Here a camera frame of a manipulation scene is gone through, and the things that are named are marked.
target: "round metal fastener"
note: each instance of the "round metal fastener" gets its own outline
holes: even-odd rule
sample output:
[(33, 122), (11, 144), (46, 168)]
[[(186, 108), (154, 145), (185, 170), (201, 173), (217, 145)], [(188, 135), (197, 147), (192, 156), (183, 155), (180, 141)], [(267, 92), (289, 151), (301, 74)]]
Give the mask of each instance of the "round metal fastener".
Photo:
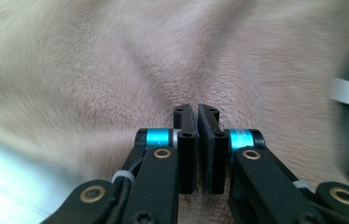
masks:
[(159, 159), (165, 159), (171, 156), (171, 151), (165, 148), (155, 150), (154, 156)]
[(261, 155), (259, 155), (259, 153), (257, 153), (255, 150), (245, 150), (242, 154), (244, 154), (244, 156), (250, 160), (258, 160), (259, 158), (261, 158)]
[(82, 190), (79, 198), (83, 203), (94, 203), (103, 198), (104, 195), (105, 188), (100, 185), (94, 185)]
[(340, 203), (349, 205), (349, 190), (336, 187), (330, 189), (329, 194)]

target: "fuzzy blanket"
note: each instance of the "fuzzy blanket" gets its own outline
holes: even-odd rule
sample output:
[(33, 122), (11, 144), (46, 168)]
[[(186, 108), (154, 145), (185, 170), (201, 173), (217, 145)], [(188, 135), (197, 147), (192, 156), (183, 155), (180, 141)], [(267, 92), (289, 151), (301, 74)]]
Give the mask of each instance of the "fuzzy blanket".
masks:
[[(346, 0), (0, 1), (0, 142), (110, 178), (139, 128), (203, 103), (313, 187), (347, 183), (328, 92), (348, 57)], [(227, 198), (181, 196), (179, 223), (231, 223)]]

